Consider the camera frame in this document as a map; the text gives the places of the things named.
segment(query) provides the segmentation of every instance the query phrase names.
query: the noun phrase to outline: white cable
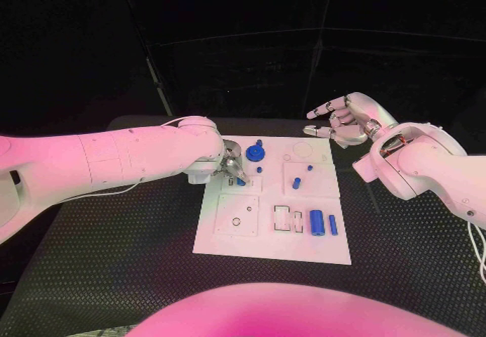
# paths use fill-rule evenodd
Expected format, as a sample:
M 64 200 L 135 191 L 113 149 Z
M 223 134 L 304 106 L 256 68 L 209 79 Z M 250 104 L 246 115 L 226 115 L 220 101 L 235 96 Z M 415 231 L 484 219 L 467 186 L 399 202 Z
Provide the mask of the white cable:
M 483 241 L 483 256 L 480 256 L 475 241 L 474 241 L 474 237 L 472 237 L 472 232 L 470 231 L 470 225 L 472 225 L 472 224 L 467 221 L 467 232 L 468 232 L 470 242 L 472 244 L 475 258 L 477 258 L 477 261 L 478 261 L 478 275 L 480 275 L 480 278 L 483 279 L 483 283 L 486 284 L 486 276 L 484 276 L 484 272 L 486 272 L 486 265 L 484 265 L 484 261 L 486 261 L 486 239 L 484 239 L 483 233 L 480 232 L 478 227 L 475 225 L 472 225 L 475 227 L 475 231 L 477 231 L 480 240 Z
M 174 121 L 180 121 L 180 120 L 183 120 L 183 119 L 185 119 L 185 118 L 190 118 L 190 117 L 200 117 L 200 116 L 185 116 L 185 117 L 178 117 L 178 118 L 173 119 L 171 121 L 168 121 L 167 123 L 162 123 L 161 126 L 165 126 L 165 125 L 171 124 Z
M 60 204 L 61 202 L 74 200 L 74 199 L 85 198 L 85 197 L 102 197 L 102 196 L 105 196 L 105 195 L 115 195 L 115 194 L 125 193 L 125 192 L 128 192 L 131 189 L 134 189 L 134 187 L 135 187 L 139 183 L 141 183 L 141 179 L 139 179 L 139 181 L 138 181 L 132 186 L 129 186 L 125 190 L 122 190 L 122 191 L 119 191 L 119 192 L 96 193 L 96 194 L 83 194 L 83 195 L 79 195 L 77 197 L 72 197 L 72 198 L 67 198 L 67 199 L 59 201 L 57 204 Z

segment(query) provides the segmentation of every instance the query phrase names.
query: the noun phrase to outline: textured mat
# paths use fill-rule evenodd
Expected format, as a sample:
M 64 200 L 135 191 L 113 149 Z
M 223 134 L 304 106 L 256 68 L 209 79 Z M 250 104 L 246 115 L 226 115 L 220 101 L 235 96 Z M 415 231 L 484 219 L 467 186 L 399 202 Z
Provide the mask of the textured mat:
M 301 136 L 305 121 L 213 119 L 222 134 Z M 157 125 L 123 117 L 110 128 Z M 191 294 L 246 282 L 337 289 L 471 336 L 486 331 L 486 286 L 464 221 L 426 192 L 402 201 L 350 169 L 369 144 L 331 143 L 351 265 L 191 253 L 203 185 L 185 175 L 67 202 L 0 321 L 0 336 L 66 336 L 136 324 Z

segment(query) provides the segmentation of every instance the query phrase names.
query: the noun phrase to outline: blue part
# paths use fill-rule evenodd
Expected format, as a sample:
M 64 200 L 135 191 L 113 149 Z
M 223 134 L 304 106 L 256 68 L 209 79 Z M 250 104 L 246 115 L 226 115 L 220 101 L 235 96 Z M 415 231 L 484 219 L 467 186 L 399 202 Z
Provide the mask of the blue part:
M 265 150 L 259 145 L 246 148 L 246 158 L 249 161 L 259 161 L 265 157 Z
M 324 219 L 321 217 L 321 211 L 314 209 L 311 211 L 311 234 L 315 237 L 321 237 L 325 232 L 324 232 Z
M 331 234 L 337 235 L 335 218 L 333 215 L 328 216 L 328 226 L 331 228 Z
M 295 178 L 294 179 L 294 184 L 291 185 L 291 188 L 295 190 L 298 188 L 298 185 L 301 184 L 301 179 Z

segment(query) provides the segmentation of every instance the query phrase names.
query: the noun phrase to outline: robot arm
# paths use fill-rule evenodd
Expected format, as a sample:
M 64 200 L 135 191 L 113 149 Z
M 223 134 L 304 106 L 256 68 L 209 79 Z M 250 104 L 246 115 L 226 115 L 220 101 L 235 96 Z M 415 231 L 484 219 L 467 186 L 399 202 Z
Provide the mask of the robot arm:
M 397 124 L 361 93 L 351 93 L 307 113 L 330 115 L 330 128 L 305 126 L 305 134 L 334 139 L 346 148 L 369 138 L 369 153 L 353 163 L 364 182 L 376 178 L 390 193 L 408 200 L 431 190 L 449 212 L 486 229 L 486 156 L 467 156 L 447 132 L 434 125 Z
M 0 137 L 0 243 L 53 204 L 110 187 L 187 173 L 191 184 L 230 171 L 245 181 L 237 144 L 216 125 L 188 117 L 178 127 L 151 126 L 86 135 Z

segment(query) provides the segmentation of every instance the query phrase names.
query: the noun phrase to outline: black table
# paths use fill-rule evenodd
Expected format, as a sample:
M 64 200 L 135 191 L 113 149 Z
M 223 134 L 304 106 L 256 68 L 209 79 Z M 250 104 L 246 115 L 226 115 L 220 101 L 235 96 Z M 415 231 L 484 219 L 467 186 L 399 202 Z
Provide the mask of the black table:
M 109 129 L 167 120 L 126 116 Z M 213 121 L 220 134 L 237 136 L 304 137 L 307 125 Z M 343 150 L 331 142 L 350 266 L 193 254 L 204 186 L 187 184 L 181 174 L 125 194 L 64 203 L 21 276 L 0 336 L 64 336 L 136 324 L 191 294 L 246 282 L 337 289 L 483 336 L 486 286 L 465 223 L 431 192 L 402 201 L 379 181 L 361 182 L 351 162 L 367 149 L 367 143 Z

